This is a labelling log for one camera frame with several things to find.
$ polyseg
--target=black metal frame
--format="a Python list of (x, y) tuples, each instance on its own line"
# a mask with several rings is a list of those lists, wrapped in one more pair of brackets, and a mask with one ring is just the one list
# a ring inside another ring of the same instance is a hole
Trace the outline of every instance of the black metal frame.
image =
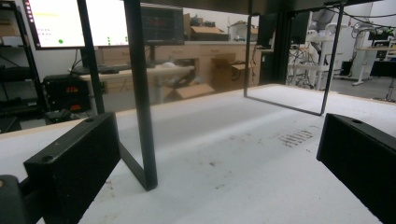
[(120, 154), (114, 113), (83, 120), (23, 163), (21, 183), (0, 175), (0, 223), (78, 223)]
[[(105, 112), (105, 107), (100, 88), (101, 85), (97, 70), (96, 58), (94, 55), (88, 9), (85, 0), (77, 1), (82, 32), (84, 35), (85, 48), (87, 50), (87, 57), (91, 70), (91, 80), (97, 106), (97, 113), (101, 114)], [(140, 1), (124, 0), (124, 7), (125, 17), (127, 20), (129, 50), (134, 80), (134, 98), (136, 102), (143, 167), (140, 166), (128, 149), (126, 149), (122, 144), (120, 144), (120, 154), (121, 158), (134, 173), (143, 188), (145, 188), (145, 190), (151, 190), (158, 186), (158, 179), (154, 152), (154, 140), (152, 135), (149, 86), (146, 71)]]
[(22, 18), (21, 11), (19, 10), (17, 5), (13, 1), (1, 1), (0, 3), (2, 4), (1, 9), (3, 9), (3, 10), (9, 9), (9, 10), (12, 10), (14, 13), (15, 20), (18, 25), (18, 29), (21, 32), (21, 40), (22, 40), (22, 44), (23, 44), (23, 50), (24, 50), (24, 53), (26, 56), (26, 60), (30, 67), (31, 79), (35, 83), (35, 92), (37, 94), (37, 102), (40, 106), (39, 109), (40, 109), (40, 112), (46, 112), (46, 111), (48, 111), (48, 107), (46, 104), (46, 97), (44, 96), (43, 88), (40, 83), (40, 77), (38, 75), (37, 67), (35, 65), (35, 57), (33, 56), (33, 52), (31, 50), (31, 46), (28, 42), (28, 39), (25, 38), (27, 36), (27, 32), (26, 32), (26, 27), (23, 24), (23, 18)]
[[(259, 15), (257, 13), (253, 13), (252, 5), (253, 5), (253, 1), (249, 0), (249, 9), (248, 9), (249, 16), (247, 18), (247, 27), (251, 27), (251, 18)], [(263, 100), (263, 99), (260, 99), (257, 97), (248, 96), (248, 75), (249, 75), (248, 64), (249, 64), (249, 57), (250, 57), (250, 54), (249, 54), (250, 43), (249, 43), (249, 41), (247, 41), (247, 46), (246, 46), (247, 51), (246, 51), (245, 78), (244, 78), (244, 96), (246, 98), (264, 102), (264, 103), (267, 103), (270, 105), (277, 105), (277, 106), (285, 107), (287, 109), (292, 109), (292, 110), (304, 112), (304, 113), (311, 114), (311, 115), (316, 115), (316, 116), (323, 115), (325, 108), (326, 108), (327, 98), (328, 98), (328, 94), (329, 94), (329, 90), (330, 90), (330, 83), (332, 80), (332, 70), (334, 67), (335, 53), (337, 51), (338, 37), (340, 35), (340, 30), (341, 30), (341, 21), (343, 19), (345, 1), (340, 0), (339, 2), (332, 3), (332, 5), (334, 7), (339, 6), (339, 15), (338, 15), (338, 20), (337, 20), (337, 28), (335, 31), (334, 43), (332, 45), (332, 58), (330, 60), (329, 73), (328, 73), (326, 88), (324, 91), (324, 96), (323, 96), (323, 101), (322, 101), (320, 112), (304, 110), (304, 109), (301, 109), (298, 107), (294, 107), (294, 106), (290, 106), (290, 105), (282, 105), (282, 104), (279, 104), (276, 102), (267, 101), (267, 100)], [(289, 52), (289, 39), (290, 39), (290, 26), (291, 26), (290, 14), (287, 12), (280, 12), (278, 14), (277, 20), (278, 20), (278, 23), (276, 25), (276, 40), (275, 40), (275, 50), (274, 50), (274, 52), (275, 52), (275, 55), (274, 55), (274, 70), (275, 71), (274, 72), (276, 74), (280, 75), (280, 77), (282, 77), (287, 74), (287, 68), (288, 68), (288, 52)], [(247, 29), (247, 40), (249, 40), (249, 39), (250, 39), (250, 30)]]

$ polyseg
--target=white table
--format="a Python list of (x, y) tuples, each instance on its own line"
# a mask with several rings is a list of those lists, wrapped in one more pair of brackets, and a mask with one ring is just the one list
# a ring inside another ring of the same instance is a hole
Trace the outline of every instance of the white table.
[[(306, 105), (318, 94), (282, 86), (249, 93), (295, 96)], [(151, 111), (158, 188), (145, 192), (121, 161), (80, 223), (379, 223), (316, 160), (324, 117), (249, 100), (242, 91)], [(396, 136), (394, 104), (330, 93), (326, 111)], [(141, 162), (135, 111), (118, 113), (117, 121), (121, 142)], [(0, 134), (1, 173), (24, 179), (22, 163), (76, 124)], [(293, 136), (299, 141), (291, 143)]]
[[(188, 74), (191, 70), (194, 70), (194, 66), (175, 66), (175, 67), (163, 67), (161, 65), (156, 65), (155, 68), (148, 68), (147, 75), (148, 77), (154, 78), (154, 88), (155, 88), (155, 100), (157, 103), (163, 103), (163, 79), (165, 77), (180, 77)], [(132, 70), (123, 70), (118, 74), (99, 74), (99, 79), (101, 81), (110, 81), (110, 80), (125, 80), (126, 78), (132, 77)], [(79, 76), (80, 79), (89, 82), (89, 91), (91, 96), (91, 107), (93, 114), (97, 114), (96, 112), (96, 102), (93, 99), (93, 89), (91, 82), (91, 75), (83, 75)]]
[(374, 64), (376, 54), (379, 50), (388, 50), (388, 48), (359, 48), (356, 49), (356, 57), (353, 60), (351, 77), (357, 78), (358, 81), (352, 83), (353, 86), (358, 86), (363, 83), (363, 80), (370, 77), (370, 72), (366, 71), (366, 67), (371, 68)]

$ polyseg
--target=monitor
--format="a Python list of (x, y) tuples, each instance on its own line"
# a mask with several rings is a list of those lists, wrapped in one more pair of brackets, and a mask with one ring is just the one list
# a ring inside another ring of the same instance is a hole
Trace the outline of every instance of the monitor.
[(305, 44), (309, 14), (309, 11), (299, 12), (291, 21), (290, 43), (292, 45)]
[(142, 24), (146, 45), (184, 45), (181, 7), (143, 5)]
[(396, 77), (396, 62), (375, 61), (373, 64), (371, 77)]
[[(127, 46), (123, 1), (87, 0), (86, 3), (93, 44), (98, 47)], [(85, 47), (77, 1), (24, 0), (23, 6), (36, 49)], [(184, 44), (181, 7), (142, 4), (141, 12), (147, 45)]]
[(276, 13), (260, 15), (257, 45), (261, 45), (265, 48), (271, 47), (270, 41), (271, 38), (273, 38), (276, 29), (276, 17)]

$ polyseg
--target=floor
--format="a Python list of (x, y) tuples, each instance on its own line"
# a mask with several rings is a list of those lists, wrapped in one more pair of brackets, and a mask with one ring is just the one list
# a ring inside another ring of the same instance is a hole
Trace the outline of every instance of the floor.
[[(391, 83), (390, 77), (373, 77), (370, 80), (365, 80), (364, 83), (353, 86), (352, 83), (356, 80), (349, 80), (345, 78), (334, 78), (331, 84), (331, 91), (336, 91), (340, 94), (357, 96), (362, 98), (380, 98), (385, 99), (389, 92), (389, 85)], [(34, 127), (45, 126), (46, 122), (43, 119), (29, 119), (21, 120), (22, 129), (30, 129)]]

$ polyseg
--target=cardboard box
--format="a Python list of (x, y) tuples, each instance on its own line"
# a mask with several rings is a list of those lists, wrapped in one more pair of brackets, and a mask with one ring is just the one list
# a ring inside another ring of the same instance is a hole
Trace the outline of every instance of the cardboard box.
[[(250, 41), (257, 41), (259, 29), (250, 28)], [(240, 40), (239, 38), (246, 41), (248, 37), (248, 24), (246, 22), (238, 22), (230, 26), (231, 40)]]
[(19, 35), (18, 29), (16, 29), (12, 21), (0, 19), (0, 37)]
[(244, 88), (245, 62), (236, 62), (234, 53), (218, 54), (212, 58), (212, 63), (213, 88), (216, 92)]
[(217, 27), (192, 26), (192, 41), (228, 41), (229, 37)]
[(132, 91), (134, 82), (131, 77), (125, 79), (109, 80), (104, 82), (105, 93), (118, 93)]
[(188, 87), (182, 87), (175, 89), (177, 98), (179, 99), (190, 99), (194, 97), (204, 96), (213, 93), (215, 90), (207, 84), (198, 84)]

